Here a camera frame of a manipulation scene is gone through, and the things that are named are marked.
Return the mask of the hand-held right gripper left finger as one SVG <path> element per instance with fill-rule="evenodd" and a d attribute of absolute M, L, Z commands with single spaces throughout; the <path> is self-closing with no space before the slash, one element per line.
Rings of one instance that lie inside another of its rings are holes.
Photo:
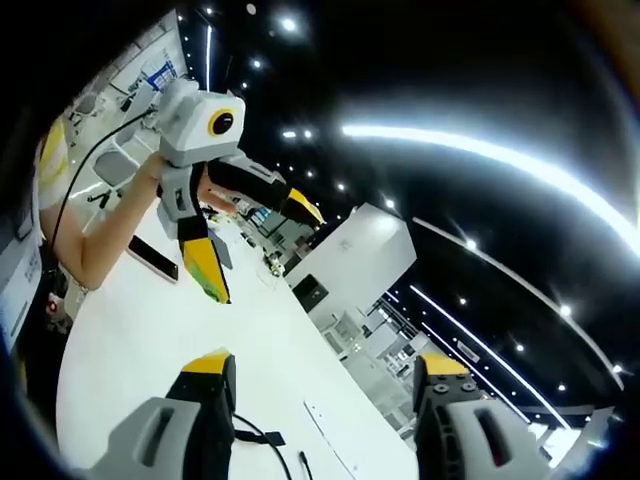
<path fill-rule="evenodd" d="M 235 357 L 218 349 L 185 365 L 109 434 L 87 479 L 227 479 L 235 429 Z"/>

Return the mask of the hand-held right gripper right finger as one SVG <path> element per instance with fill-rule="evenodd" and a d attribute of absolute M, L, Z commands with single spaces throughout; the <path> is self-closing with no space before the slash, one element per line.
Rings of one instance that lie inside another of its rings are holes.
<path fill-rule="evenodd" d="M 469 370 L 434 353 L 414 364 L 414 442 L 421 479 L 547 479 L 527 425 L 483 397 Z"/>

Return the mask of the person's left hand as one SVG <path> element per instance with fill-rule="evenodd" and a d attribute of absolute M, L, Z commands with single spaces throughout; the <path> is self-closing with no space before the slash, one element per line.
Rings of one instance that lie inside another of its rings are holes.
<path fill-rule="evenodd" d="M 157 194 L 160 179 L 163 174 L 165 160 L 159 152 L 151 153 L 137 170 L 134 186 L 137 190 Z"/>

